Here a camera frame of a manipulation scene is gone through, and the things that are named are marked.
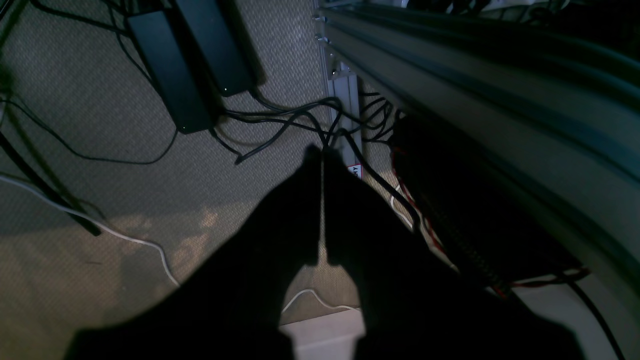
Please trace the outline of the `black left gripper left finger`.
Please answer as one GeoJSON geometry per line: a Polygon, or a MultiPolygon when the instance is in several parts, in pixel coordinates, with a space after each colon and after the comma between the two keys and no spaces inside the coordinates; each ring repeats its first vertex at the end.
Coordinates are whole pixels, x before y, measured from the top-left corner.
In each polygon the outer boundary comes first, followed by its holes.
{"type": "Polygon", "coordinates": [[[263,198],[182,285],[139,316],[79,331],[67,360],[292,360],[286,292],[319,257],[322,151],[263,198]]]}

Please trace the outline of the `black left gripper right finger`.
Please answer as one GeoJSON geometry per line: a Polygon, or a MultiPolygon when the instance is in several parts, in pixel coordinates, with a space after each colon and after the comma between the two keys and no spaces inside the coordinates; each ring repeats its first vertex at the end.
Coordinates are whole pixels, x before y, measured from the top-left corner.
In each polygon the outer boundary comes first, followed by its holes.
{"type": "Polygon", "coordinates": [[[323,152],[329,262],[358,290],[356,360],[582,360],[573,332],[475,287],[439,260],[386,201],[323,152]]]}

